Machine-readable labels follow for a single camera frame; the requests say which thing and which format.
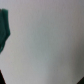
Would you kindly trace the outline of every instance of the dark green object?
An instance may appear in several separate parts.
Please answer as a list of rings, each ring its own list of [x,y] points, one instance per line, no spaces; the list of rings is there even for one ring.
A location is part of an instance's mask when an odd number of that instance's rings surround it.
[[[8,10],[0,10],[0,53],[3,51],[6,40],[10,36],[9,23],[8,23]]]
[[[84,77],[77,84],[84,84]]]

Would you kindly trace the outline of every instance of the white surface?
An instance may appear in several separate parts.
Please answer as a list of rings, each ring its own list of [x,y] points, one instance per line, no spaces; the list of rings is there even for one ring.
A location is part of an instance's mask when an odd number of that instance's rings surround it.
[[[84,76],[83,0],[0,0],[11,35],[0,55],[6,84],[76,84]]]

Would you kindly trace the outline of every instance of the green fabric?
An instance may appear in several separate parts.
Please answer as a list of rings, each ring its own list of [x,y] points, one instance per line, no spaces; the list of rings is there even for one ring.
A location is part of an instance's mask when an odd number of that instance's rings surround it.
[[[6,40],[9,36],[8,10],[2,9],[0,11],[0,53],[3,51]]]

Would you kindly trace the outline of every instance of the white wall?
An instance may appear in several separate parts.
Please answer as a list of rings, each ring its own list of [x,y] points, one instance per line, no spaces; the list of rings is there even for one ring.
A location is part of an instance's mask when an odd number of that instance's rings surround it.
[[[0,0],[11,35],[0,55],[6,84],[76,84],[84,76],[83,0]]]

